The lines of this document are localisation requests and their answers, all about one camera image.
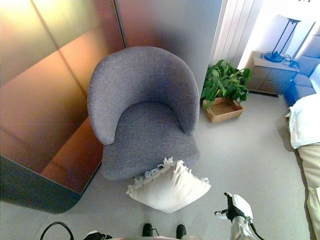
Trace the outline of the right robot hand black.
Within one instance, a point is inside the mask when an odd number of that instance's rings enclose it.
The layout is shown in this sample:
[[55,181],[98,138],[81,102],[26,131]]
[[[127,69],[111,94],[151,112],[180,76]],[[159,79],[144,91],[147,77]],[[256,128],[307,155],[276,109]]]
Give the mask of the right robot hand black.
[[214,215],[219,219],[228,219],[231,222],[235,217],[243,217],[245,219],[253,220],[253,212],[250,204],[240,195],[225,192],[227,197],[227,209],[215,211]]

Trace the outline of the left robot hand black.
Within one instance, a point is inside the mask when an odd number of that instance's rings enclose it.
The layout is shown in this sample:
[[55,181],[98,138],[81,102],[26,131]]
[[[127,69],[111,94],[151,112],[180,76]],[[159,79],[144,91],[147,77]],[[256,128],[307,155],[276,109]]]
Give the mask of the left robot hand black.
[[110,235],[107,235],[105,233],[100,233],[96,230],[89,232],[83,240],[108,240],[112,239],[113,237]]

